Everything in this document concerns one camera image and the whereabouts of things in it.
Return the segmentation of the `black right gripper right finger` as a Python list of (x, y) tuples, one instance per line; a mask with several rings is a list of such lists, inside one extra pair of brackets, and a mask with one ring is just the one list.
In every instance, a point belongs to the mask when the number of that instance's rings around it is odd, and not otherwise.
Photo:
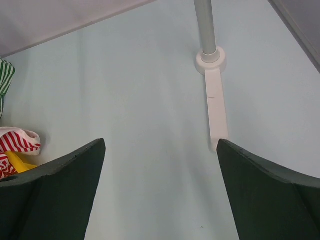
[(318, 240), (320, 180), (221, 139), (217, 156), (241, 240)]

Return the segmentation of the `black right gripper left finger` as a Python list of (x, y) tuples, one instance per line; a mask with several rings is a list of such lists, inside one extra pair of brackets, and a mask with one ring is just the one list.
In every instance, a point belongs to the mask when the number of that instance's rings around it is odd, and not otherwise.
[(83, 240), (106, 154), (96, 139), (0, 181), (2, 240)]

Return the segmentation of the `red white striped tank top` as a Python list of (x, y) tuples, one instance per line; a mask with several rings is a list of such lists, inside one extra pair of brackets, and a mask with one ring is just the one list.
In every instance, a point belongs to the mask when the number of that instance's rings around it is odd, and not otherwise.
[(40, 136), (29, 130), (17, 127), (0, 128), (0, 178), (4, 179), (18, 174), (10, 164), (5, 152), (21, 153), (27, 156), (38, 156), (41, 152)]

